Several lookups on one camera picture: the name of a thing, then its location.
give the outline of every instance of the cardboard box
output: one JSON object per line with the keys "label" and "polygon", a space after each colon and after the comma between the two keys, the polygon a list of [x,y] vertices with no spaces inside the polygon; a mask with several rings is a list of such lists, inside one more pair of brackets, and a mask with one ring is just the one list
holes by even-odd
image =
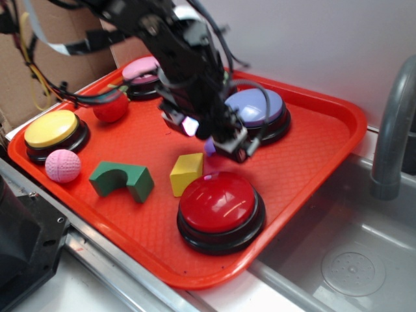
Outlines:
{"label": "cardboard box", "polygon": [[[105,21],[101,21],[103,28],[108,30],[115,29],[114,26]],[[150,54],[149,50],[139,38],[128,38],[125,42],[115,44],[111,47],[111,52],[116,61],[117,67],[121,67],[132,60],[143,55]]]}
{"label": "cardboard box", "polygon": [[[52,43],[67,43],[82,40],[87,29],[99,29],[101,24],[85,8],[75,11],[64,10],[48,1],[32,1],[42,29]],[[19,13],[25,7],[18,1]],[[27,40],[31,37],[28,21],[25,28]],[[68,82],[68,90],[75,92],[103,77],[116,68],[110,49],[85,56],[65,56],[53,51],[38,41],[35,62],[44,75],[54,84]],[[33,97],[39,106],[46,104],[43,90],[24,65],[23,57],[15,48],[10,35],[0,34],[0,129],[3,133],[21,125],[40,111],[34,106]]]}

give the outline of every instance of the wire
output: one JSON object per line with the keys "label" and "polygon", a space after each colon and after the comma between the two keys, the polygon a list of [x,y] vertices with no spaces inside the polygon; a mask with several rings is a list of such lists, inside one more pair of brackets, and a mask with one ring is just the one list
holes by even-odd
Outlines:
{"label": "wire", "polygon": [[45,95],[46,95],[46,107],[41,107],[41,106],[39,106],[39,104],[38,104],[38,102],[36,100],[36,96],[34,94],[34,88],[33,88],[33,80],[31,79],[32,100],[33,100],[34,106],[38,110],[44,111],[44,110],[48,109],[51,106],[51,92],[49,91],[49,89],[47,87],[47,83],[43,79],[42,74],[36,68],[34,68],[33,65],[30,65],[31,59],[30,59],[29,54],[27,52],[27,47],[26,47],[26,43],[25,43],[25,37],[23,35],[23,28],[25,26],[25,23],[26,23],[28,17],[29,17],[29,13],[24,12],[21,15],[21,18],[20,18],[20,21],[19,21],[20,47],[21,47],[21,52],[23,53],[23,58],[27,62],[30,70],[35,74],[35,76],[39,80],[40,85],[42,86],[42,89],[44,89],[44,92],[45,92]]}
{"label": "wire", "polygon": [[84,6],[80,3],[78,4],[71,4],[60,0],[48,0],[50,3],[54,5],[60,6],[61,8],[65,8],[66,10],[77,10],[79,8],[83,8]]}
{"label": "wire", "polygon": [[247,79],[237,79],[237,80],[232,80],[232,82],[230,83],[231,87],[240,86],[240,85],[249,85],[249,86],[253,86],[259,89],[261,93],[263,93],[266,99],[266,116],[265,116],[265,119],[263,120],[263,124],[261,125],[261,129],[256,136],[259,140],[261,140],[263,136],[265,135],[265,132],[268,127],[269,119],[270,119],[270,98],[267,94],[266,89],[261,84],[255,81],[251,81]]}
{"label": "wire", "polygon": [[245,62],[243,60],[240,60],[239,58],[235,57],[233,53],[231,54],[231,57],[233,58],[234,61],[239,63],[244,68],[249,68],[251,66],[249,62]]}
{"label": "wire", "polygon": [[[240,60],[238,60],[237,58],[234,57],[234,55],[229,50],[229,47],[226,44],[226,41],[224,40],[224,37],[222,35],[222,31],[220,30],[220,28],[216,24],[215,20],[208,13],[208,11],[206,11],[206,9],[202,6],[202,4],[198,0],[187,0],[187,1],[192,7],[194,7],[194,9],[196,11],[198,11],[208,21],[209,25],[212,27],[214,33],[216,34],[218,40],[220,41],[221,46],[224,50],[224,53],[227,57],[227,62],[228,62],[228,66],[229,66],[229,77],[227,78],[227,83],[228,83],[229,81],[232,80],[233,60],[236,60],[237,62],[239,62],[243,66],[247,66],[247,63],[241,62]],[[16,21],[19,21],[16,1],[15,0],[10,0],[10,2],[13,4],[13,7],[14,7],[15,19],[16,19]],[[63,2],[61,0],[52,0],[52,1],[50,0],[50,2],[52,2],[52,3],[58,2],[60,5],[63,4]],[[0,0],[1,6],[5,10],[6,9],[8,10],[8,6],[7,6],[6,3],[7,2],[5,0]],[[126,87],[126,86],[130,86],[131,83],[133,82],[133,80],[136,79],[136,77],[134,77],[129,81],[124,81],[123,83],[119,84],[115,89],[109,90],[109,91],[104,92],[102,94],[96,94],[96,95],[92,95],[92,96],[84,96],[84,95],[80,95],[80,94],[74,94],[74,93],[71,93],[67,90],[64,90],[64,89],[54,85],[51,81],[49,81],[45,77],[45,75],[41,72],[39,67],[34,63],[33,50],[34,50],[34,44],[36,43],[36,37],[33,36],[29,49],[26,46],[24,38],[22,38],[23,34],[22,34],[21,29],[23,28],[23,26],[20,25],[20,24],[24,24],[24,21],[27,19],[27,16],[28,15],[26,13],[25,17],[23,19],[23,23],[17,23],[15,21],[16,32],[12,35],[14,37],[16,47],[20,50],[23,58],[26,61],[26,65],[30,68],[34,77],[39,81],[42,88],[44,89],[44,92],[45,92],[46,96],[48,96],[49,98],[50,98],[50,94],[54,94],[61,101],[66,99],[68,101],[74,102],[75,105],[78,105],[78,104],[85,105],[85,106],[100,105],[100,104],[108,103],[110,101],[114,101],[115,99],[117,99],[119,96],[121,96],[123,94],[123,90],[121,90],[121,89]],[[212,81],[210,81],[210,79],[208,79],[206,82],[209,83],[209,84],[212,83]]]}

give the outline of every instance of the stainless steel sink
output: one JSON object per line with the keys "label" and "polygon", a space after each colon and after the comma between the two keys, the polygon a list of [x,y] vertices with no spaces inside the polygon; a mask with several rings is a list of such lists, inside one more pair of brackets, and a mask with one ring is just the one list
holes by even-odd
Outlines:
{"label": "stainless steel sink", "polygon": [[416,180],[384,202],[370,171],[350,156],[250,270],[306,311],[416,311]]}

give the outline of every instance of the red button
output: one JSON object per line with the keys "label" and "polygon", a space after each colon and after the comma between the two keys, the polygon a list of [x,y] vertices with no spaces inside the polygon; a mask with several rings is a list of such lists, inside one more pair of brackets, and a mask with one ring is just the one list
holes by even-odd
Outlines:
{"label": "red button", "polygon": [[253,213],[254,190],[231,172],[205,175],[184,191],[180,210],[186,223],[205,233],[223,233],[243,224]]}

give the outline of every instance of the green block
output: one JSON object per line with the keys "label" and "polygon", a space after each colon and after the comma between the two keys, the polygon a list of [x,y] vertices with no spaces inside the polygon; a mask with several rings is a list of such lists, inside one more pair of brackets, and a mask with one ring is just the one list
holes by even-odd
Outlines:
{"label": "green block", "polygon": [[155,186],[147,167],[108,161],[101,161],[89,180],[99,196],[127,187],[138,203],[144,203]]}

